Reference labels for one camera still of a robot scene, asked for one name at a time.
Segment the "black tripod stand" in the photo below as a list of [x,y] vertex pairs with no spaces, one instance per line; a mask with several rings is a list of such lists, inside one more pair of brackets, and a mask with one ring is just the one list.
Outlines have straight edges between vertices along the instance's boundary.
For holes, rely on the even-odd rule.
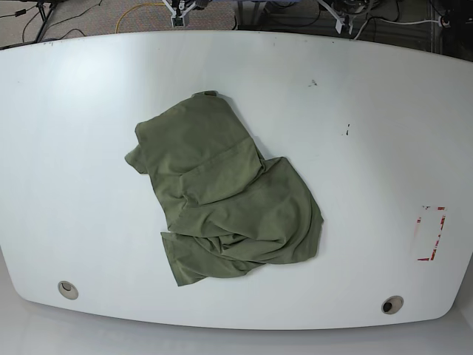
[[40,0],[36,2],[36,7],[38,8],[38,14],[41,17],[41,26],[36,34],[36,37],[33,41],[34,44],[39,43],[47,30],[50,18],[59,5],[60,0]]

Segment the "green t-shirt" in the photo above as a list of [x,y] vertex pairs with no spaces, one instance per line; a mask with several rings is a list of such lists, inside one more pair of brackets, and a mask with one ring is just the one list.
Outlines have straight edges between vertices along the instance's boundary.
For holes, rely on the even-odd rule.
[[287,158],[265,159],[228,102],[198,92],[136,126],[125,159],[150,178],[179,286],[316,256],[324,223]]

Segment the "red tape rectangle marking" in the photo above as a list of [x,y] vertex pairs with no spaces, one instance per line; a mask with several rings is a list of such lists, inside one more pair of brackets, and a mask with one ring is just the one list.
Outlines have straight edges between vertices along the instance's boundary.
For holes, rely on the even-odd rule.
[[418,262],[429,262],[435,258],[445,225],[447,208],[444,206],[422,206],[415,224],[411,252]]

